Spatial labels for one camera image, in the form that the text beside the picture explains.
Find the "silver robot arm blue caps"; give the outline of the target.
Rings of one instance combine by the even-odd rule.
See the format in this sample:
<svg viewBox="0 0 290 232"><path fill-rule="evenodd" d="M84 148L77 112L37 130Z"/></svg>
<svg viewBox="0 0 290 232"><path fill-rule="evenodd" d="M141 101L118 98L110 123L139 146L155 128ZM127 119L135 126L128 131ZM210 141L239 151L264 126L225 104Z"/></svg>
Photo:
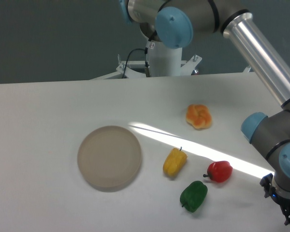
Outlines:
<svg viewBox="0 0 290 232"><path fill-rule="evenodd" d="M260 185L290 225L290 68L238 0L121 0L127 23L136 22L147 38L146 76L179 76L181 50L195 35L219 31L229 39L281 105L266 116L254 113L242 123L248 142L274 169Z"/></svg>

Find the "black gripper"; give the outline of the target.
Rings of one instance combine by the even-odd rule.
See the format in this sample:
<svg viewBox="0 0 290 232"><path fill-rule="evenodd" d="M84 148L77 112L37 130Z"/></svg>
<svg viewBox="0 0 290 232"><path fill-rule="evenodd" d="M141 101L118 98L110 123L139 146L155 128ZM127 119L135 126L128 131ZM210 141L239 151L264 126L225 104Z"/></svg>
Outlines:
<svg viewBox="0 0 290 232"><path fill-rule="evenodd" d="M271 197L271 199L280 206L286 218L284 224L286 226L290 225L290 192L282 189L275 182L273 174L264 176L260 181L260 185L264 189L264 197Z"/></svg>

